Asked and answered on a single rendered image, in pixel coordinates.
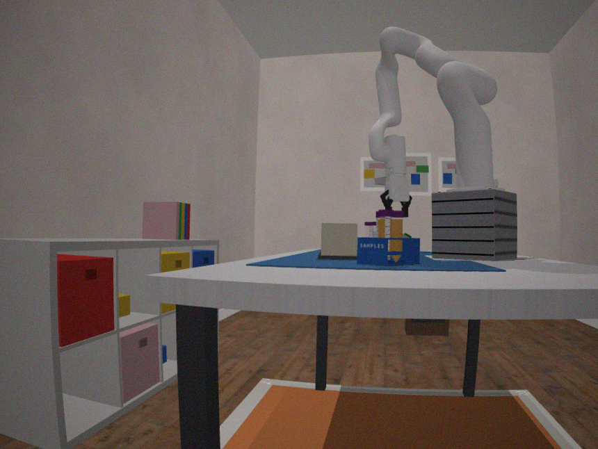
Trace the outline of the blue flat mat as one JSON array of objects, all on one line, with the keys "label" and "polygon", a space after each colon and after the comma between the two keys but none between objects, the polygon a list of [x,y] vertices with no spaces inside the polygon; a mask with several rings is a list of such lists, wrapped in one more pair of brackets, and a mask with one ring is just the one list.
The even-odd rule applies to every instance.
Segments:
[{"label": "blue flat mat", "polygon": [[[266,266],[284,268],[324,268],[348,270],[412,270],[412,271],[466,271],[466,272],[506,272],[506,270],[488,266],[474,261],[420,260],[418,264],[398,266],[376,266],[353,264],[357,260],[318,259],[321,250],[314,250],[291,256],[246,264],[247,266]],[[445,264],[442,264],[445,263]],[[471,264],[470,264],[471,263]],[[351,265],[352,264],[352,265]],[[441,265],[440,265],[441,264]],[[351,265],[351,266],[350,266]],[[436,270],[431,270],[436,269]]]}]

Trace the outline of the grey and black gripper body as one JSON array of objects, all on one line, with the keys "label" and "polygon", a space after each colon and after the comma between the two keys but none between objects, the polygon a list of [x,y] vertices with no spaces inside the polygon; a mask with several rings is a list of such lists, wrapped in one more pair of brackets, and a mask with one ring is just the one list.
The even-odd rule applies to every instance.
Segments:
[{"label": "grey and black gripper body", "polygon": [[388,175],[385,180],[385,191],[389,194],[385,197],[395,201],[408,202],[410,200],[407,177],[401,174]]}]

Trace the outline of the blue tube rack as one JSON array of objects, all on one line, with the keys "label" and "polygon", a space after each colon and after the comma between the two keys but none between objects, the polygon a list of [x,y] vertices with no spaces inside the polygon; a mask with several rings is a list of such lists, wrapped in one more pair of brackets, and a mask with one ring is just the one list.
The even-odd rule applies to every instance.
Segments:
[{"label": "blue tube rack", "polygon": [[[403,240],[403,251],[388,252],[388,240]],[[405,255],[406,254],[406,255]],[[402,255],[398,262],[389,255]],[[419,238],[359,238],[357,237],[357,263],[376,266],[418,264],[420,259]],[[412,262],[411,262],[412,261]]]}]

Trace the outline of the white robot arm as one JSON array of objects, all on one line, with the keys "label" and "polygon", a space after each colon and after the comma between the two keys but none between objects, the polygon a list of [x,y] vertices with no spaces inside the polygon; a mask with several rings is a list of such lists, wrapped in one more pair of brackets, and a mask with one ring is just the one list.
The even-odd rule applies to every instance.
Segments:
[{"label": "white robot arm", "polygon": [[457,188],[446,192],[498,187],[498,179],[493,177],[490,120],[480,107],[496,96],[494,77],[446,53],[428,38],[395,26],[380,34],[380,48],[382,55],[375,70],[380,119],[369,132],[371,158],[385,162],[386,175],[407,174],[405,137],[390,135],[384,139],[384,132],[402,120],[394,55],[412,59],[416,55],[417,65],[437,79],[438,93],[453,119]]}]

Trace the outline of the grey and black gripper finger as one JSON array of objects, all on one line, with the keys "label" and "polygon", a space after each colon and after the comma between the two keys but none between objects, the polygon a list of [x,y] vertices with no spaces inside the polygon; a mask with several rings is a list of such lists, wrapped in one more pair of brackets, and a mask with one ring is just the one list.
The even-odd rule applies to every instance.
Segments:
[{"label": "grey and black gripper finger", "polygon": [[385,191],[383,194],[381,194],[380,198],[382,200],[382,203],[384,204],[385,209],[391,209],[392,210],[392,202],[393,200],[389,198],[386,199],[385,197],[389,194],[389,190]]},{"label": "grey and black gripper finger", "polygon": [[412,197],[410,196],[410,200],[408,202],[400,202],[403,206],[402,211],[405,211],[405,218],[408,217],[408,207],[410,206],[411,201]]}]

